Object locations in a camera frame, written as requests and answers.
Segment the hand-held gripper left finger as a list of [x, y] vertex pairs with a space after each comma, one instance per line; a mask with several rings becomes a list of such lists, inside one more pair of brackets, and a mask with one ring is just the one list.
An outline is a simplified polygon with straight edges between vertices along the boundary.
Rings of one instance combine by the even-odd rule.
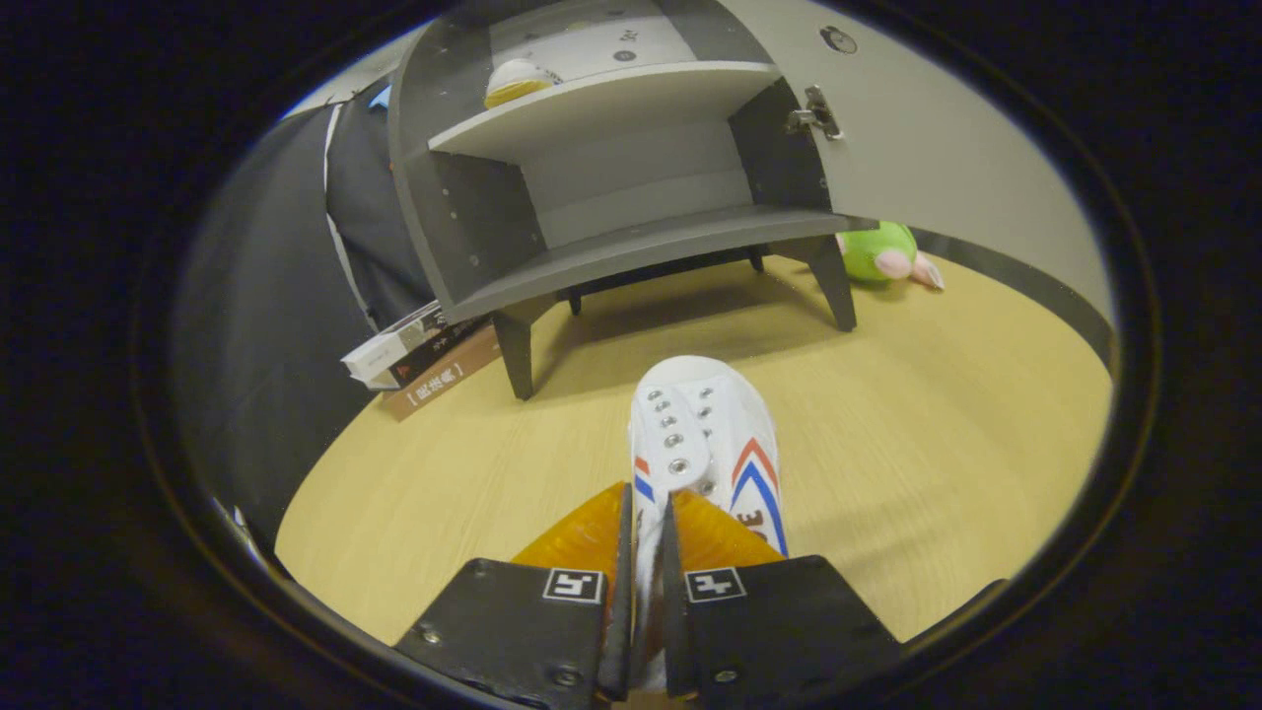
[[482, 704], [604, 709], [628, 694], [634, 491], [599, 491], [510, 561], [468, 560], [398, 639]]

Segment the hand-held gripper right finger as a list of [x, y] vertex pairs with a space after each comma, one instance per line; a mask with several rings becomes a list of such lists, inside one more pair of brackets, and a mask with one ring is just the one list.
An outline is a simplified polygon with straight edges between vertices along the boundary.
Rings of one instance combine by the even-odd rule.
[[676, 491], [663, 528], [666, 689], [698, 704], [820, 704], [870, 692], [901, 646], [827, 557], [786, 557]]

